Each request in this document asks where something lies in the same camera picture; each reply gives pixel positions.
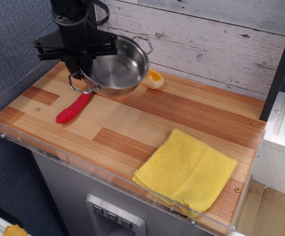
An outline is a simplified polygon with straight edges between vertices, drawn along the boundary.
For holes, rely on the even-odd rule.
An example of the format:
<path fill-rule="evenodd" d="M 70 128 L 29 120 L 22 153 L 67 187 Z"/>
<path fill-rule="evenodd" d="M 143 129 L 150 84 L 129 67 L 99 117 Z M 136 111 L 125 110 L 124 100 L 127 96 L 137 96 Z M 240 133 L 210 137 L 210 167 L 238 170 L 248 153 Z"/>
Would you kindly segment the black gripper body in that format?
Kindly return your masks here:
<path fill-rule="evenodd" d="M 88 12 L 75 19 L 52 12 L 58 30 L 34 41 L 40 60 L 96 57 L 117 53 L 117 36 L 98 30 Z"/>

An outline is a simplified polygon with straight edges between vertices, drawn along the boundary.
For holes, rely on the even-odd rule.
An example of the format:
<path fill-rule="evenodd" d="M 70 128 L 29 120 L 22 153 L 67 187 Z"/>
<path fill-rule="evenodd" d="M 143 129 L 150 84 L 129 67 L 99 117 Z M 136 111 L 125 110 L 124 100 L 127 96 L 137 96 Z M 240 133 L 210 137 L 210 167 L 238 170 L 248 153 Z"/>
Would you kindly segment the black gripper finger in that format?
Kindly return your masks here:
<path fill-rule="evenodd" d="M 70 75 L 74 79 L 81 80 L 82 75 L 81 75 L 81 70 L 79 68 L 79 65 L 77 63 L 77 59 L 64 54 L 63 55 L 63 61 L 65 63 L 66 68 L 68 69 Z"/>
<path fill-rule="evenodd" d="M 81 56 L 79 59 L 79 67 L 83 74 L 92 74 L 94 67 L 94 60 L 96 60 L 97 56 L 93 55 L 85 55 Z"/>

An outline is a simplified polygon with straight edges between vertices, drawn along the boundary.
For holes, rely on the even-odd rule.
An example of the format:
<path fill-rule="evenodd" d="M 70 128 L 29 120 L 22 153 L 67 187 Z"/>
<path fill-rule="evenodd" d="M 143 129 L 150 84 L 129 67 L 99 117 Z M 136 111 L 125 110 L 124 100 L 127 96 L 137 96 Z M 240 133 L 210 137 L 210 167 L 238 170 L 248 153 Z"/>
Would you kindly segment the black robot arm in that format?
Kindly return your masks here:
<path fill-rule="evenodd" d="M 59 59 L 70 75 L 90 76 L 98 56 L 117 54 L 117 36 L 98 30 L 109 19 L 108 7 L 99 0 L 53 0 L 52 18 L 58 30 L 36 39 L 40 60 Z"/>

